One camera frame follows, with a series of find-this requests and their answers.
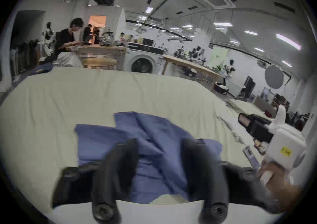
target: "ceiling light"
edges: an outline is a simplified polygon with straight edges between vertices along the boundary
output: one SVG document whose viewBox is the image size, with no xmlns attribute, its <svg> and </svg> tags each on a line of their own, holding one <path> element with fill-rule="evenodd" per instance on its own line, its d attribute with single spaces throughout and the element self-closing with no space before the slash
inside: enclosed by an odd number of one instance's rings
<svg viewBox="0 0 317 224">
<path fill-rule="evenodd" d="M 254 35 L 254 36 L 257 36 L 258 34 L 256 32 L 252 32 L 252 31 L 248 31 L 248 30 L 245 30 L 244 31 L 246 34 L 250 34 L 250 35 Z"/>
<path fill-rule="evenodd" d="M 146 13 L 150 13 L 153 10 L 152 7 L 148 7 L 147 10 L 145 11 Z"/>
<path fill-rule="evenodd" d="M 284 61 L 284 60 L 282 60 L 282 63 L 286 64 L 286 65 L 287 65 L 287 66 L 289 66 L 289 67 L 292 67 L 292 65 L 291 65 L 291 64 L 287 63 L 287 62 L 286 62 L 286 61 Z"/>
<path fill-rule="evenodd" d="M 297 43 L 293 42 L 291 39 L 288 39 L 285 36 L 282 36 L 280 34 L 276 34 L 276 38 L 281 39 L 282 41 L 290 44 L 291 46 L 295 47 L 296 49 L 300 50 L 300 45 L 298 45 Z"/>
<path fill-rule="evenodd" d="M 214 22 L 215 26 L 226 26 L 226 27 L 232 27 L 231 23 L 226 23 L 226 22 Z"/>
<path fill-rule="evenodd" d="M 265 52 L 264 50 L 259 49 L 259 48 L 254 48 L 254 49 L 257 50 L 257 51 L 260 51 L 260 52 Z"/>
</svg>

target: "bed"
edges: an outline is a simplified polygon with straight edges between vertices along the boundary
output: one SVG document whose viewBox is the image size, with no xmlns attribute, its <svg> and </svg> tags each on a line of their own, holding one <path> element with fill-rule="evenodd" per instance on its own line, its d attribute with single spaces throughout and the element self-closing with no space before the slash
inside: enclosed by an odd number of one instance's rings
<svg viewBox="0 0 317 224">
<path fill-rule="evenodd" d="M 220 111 L 233 117 L 238 112 L 199 83 L 152 74 L 55 67 L 27 77 L 0 107 L 0 150 L 12 183 L 50 216 L 61 169 L 77 166 L 76 124 L 114 127 L 113 114 L 122 111 L 168 118 L 194 138 L 222 143 L 222 160 L 250 166 L 242 152 L 245 146 L 216 117 Z M 261 162 L 260 154 L 253 152 Z"/>
</svg>

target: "wooden desk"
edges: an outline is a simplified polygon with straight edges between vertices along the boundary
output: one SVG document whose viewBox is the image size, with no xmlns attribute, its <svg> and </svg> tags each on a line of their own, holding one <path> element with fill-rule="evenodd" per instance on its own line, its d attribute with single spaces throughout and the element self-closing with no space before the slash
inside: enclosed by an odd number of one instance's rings
<svg viewBox="0 0 317 224">
<path fill-rule="evenodd" d="M 192 69 L 195 69 L 195 70 L 200 71 L 200 72 L 204 72 L 204 73 L 208 74 L 209 76 L 212 76 L 212 78 L 215 78 L 214 81 L 222 82 L 222 80 L 223 80 L 223 77 L 221 75 L 219 75 L 218 73 L 216 73 L 212 70 L 209 70 L 208 68 L 203 67 L 199 64 L 195 64 L 195 63 L 189 62 L 187 60 L 183 60 L 181 58 L 177 58 L 177 57 L 169 56 L 169 55 L 164 55 L 163 57 L 165 60 L 165 65 L 164 65 L 162 75 L 165 74 L 168 62 L 171 62 L 171 63 L 176 64 L 176 65 L 185 66 L 185 67 L 192 68 Z"/>
</svg>

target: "doorway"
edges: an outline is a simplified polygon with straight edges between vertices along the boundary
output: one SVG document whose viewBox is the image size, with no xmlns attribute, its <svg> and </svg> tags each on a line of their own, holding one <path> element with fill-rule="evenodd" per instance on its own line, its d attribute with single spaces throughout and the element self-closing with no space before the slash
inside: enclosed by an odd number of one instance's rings
<svg viewBox="0 0 317 224">
<path fill-rule="evenodd" d="M 89 40 L 89 43 L 99 44 L 99 28 L 105 27 L 106 22 L 107 16 L 91 15 L 89 17 L 88 24 L 92 25 L 90 29 L 90 31 L 92 32 L 92 38 Z"/>
</svg>

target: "white bed sheet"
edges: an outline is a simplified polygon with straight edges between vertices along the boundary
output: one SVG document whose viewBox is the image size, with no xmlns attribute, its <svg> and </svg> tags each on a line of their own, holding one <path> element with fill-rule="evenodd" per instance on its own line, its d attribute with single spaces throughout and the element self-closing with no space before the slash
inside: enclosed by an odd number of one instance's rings
<svg viewBox="0 0 317 224">
<path fill-rule="evenodd" d="M 122 71 L 55 67 L 27 77 L 0 107 L 0 150 L 14 185 L 49 214 L 60 171 L 77 166 L 75 125 L 115 126 L 113 114 L 136 111 L 168 118 L 195 138 L 222 143 L 221 158 L 250 166 L 220 111 L 238 113 L 197 82 Z M 253 150 L 258 161 L 260 154 Z"/>
</svg>

